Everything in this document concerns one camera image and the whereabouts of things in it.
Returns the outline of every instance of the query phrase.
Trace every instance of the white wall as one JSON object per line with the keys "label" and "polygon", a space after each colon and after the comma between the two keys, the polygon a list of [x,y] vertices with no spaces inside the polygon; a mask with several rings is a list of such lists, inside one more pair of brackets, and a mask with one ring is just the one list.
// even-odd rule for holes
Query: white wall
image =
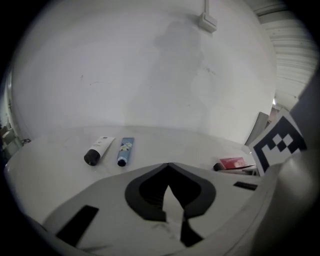
{"label": "white wall", "polygon": [[270,113],[276,58],[239,0],[68,0],[43,13],[16,55],[13,101],[25,137],[61,128],[183,128],[244,143]]}

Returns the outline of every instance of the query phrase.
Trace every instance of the white tube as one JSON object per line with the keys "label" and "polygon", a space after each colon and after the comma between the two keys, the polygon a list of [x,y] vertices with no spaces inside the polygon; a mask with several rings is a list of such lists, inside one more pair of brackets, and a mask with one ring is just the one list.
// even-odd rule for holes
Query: white tube
{"label": "white tube", "polygon": [[107,148],[110,146],[114,137],[101,136],[92,145],[88,152],[84,156],[85,162],[90,166],[95,166],[100,158],[104,155]]}

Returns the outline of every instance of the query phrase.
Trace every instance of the red package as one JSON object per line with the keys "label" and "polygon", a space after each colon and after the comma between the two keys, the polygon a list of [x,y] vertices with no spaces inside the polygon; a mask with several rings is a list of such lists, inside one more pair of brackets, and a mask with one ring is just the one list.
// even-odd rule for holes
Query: red package
{"label": "red package", "polygon": [[243,168],[246,166],[246,162],[242,157],[222,158],[220,159],[220,162],[226,170]]}

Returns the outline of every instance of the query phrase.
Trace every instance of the gray panel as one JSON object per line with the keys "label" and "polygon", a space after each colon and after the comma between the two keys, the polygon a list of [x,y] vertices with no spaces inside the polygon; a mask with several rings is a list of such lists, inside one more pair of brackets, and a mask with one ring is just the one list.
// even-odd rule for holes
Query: gray panel
{"label": "gray panel", "polygon": [[160,164],[103,178],[63,203],[43,227],[57,234],[85,206],[98,208],[76,248],[95,255],[157,256],[178,252],[185,246],[174,239],[166,222],[146,221],[127,204],[125,189],[133,179]]}
{"label": "gray panel", "polygon": [[320,146],[320,73],[317,73],[302,92],[290,114],[299,127],[308,149]]}
{"label": "gray panel", "polygon": [[261,255],[292,231],[319,196],[320,151],[269,167],[252,197],[221,228],[177,256]]}
{"label": "gray panel", "polygon": [[265,130],[268,118],[267,114],[259,112],[250,136],[244,145],[249,146]]}

